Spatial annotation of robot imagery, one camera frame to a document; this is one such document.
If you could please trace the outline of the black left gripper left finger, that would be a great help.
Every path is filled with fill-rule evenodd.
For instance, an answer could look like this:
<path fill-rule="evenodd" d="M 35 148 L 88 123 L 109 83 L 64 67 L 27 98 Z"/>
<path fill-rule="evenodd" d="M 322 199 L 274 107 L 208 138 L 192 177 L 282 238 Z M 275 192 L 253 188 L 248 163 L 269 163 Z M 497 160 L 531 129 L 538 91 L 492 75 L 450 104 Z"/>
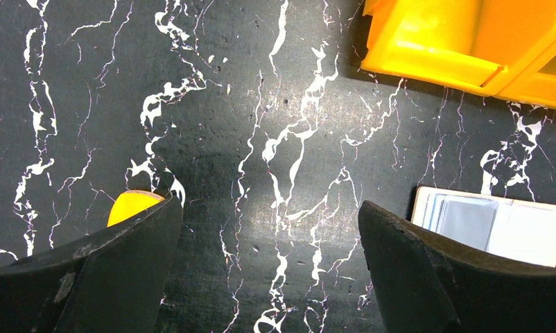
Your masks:
<path fill-rule="evenodd" d="M 162 202 L 0 266 L 0 332 L 152 332 L 182 229 Z"/>

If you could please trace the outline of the blue grey card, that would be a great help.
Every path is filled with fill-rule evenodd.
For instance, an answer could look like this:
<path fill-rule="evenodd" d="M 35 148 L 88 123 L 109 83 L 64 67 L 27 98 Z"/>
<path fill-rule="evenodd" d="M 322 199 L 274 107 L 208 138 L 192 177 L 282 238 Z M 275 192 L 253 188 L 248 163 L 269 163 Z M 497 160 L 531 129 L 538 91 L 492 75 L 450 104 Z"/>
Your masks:
<path fill-rule="evenodd" d="M 427 196 L 422 227 L 469 247 L 486 251 L 501 204 L 466 196 Z"/>

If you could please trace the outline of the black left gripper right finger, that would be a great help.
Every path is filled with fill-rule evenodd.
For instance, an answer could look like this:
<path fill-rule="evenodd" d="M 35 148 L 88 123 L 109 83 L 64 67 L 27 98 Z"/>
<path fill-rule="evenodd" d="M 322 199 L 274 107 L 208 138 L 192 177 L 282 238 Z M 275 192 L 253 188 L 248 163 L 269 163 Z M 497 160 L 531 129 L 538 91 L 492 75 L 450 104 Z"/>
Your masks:
<path fill-rule="evenodd" d="M 556 332 L 556 267 L 499 257 L 371 201 L 358 230 L 389 332 Z"/>

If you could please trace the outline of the beige card holder wallet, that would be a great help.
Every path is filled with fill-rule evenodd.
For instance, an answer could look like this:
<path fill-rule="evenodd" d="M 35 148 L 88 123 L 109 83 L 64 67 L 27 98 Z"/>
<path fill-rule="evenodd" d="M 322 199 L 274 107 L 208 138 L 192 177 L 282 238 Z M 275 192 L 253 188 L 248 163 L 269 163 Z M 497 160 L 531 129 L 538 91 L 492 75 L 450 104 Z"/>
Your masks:
<path fill-rule="evenodd" d="M 556 205 L 421 186 L 411 221 L 486 253 L 556 267 Z"/>

